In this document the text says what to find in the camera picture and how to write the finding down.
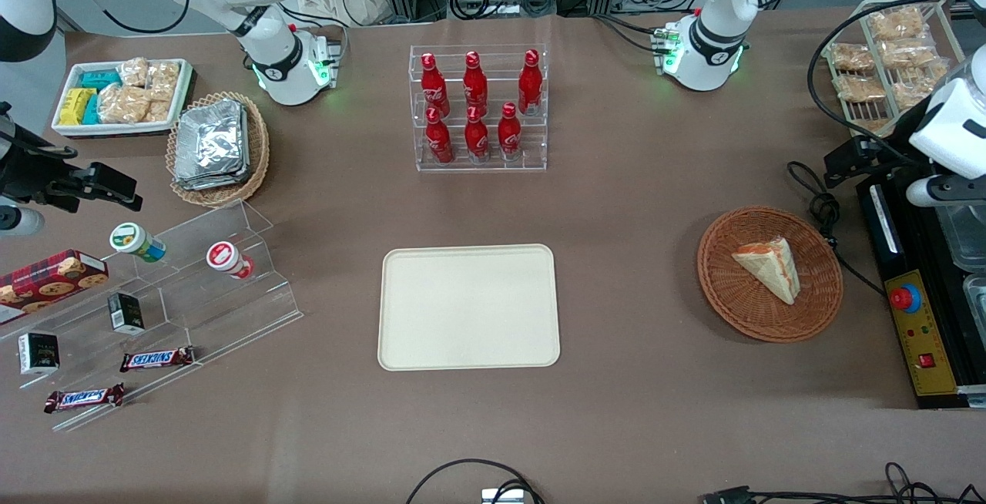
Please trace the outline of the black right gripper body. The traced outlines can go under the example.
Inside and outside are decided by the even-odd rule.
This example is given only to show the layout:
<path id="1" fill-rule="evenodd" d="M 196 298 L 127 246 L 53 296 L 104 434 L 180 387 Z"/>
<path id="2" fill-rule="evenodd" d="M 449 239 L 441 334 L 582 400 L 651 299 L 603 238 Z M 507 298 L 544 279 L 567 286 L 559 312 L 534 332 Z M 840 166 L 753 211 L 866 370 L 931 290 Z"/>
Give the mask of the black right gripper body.
<path id="1" fill-rule="evenodd" d="M 50 156 L 43 139 L 15 125 L 2 124 L 2 196 L 17 203 L 45 205 L 45 185 L 63 171 L 73 170 L 64 156 Z"/>

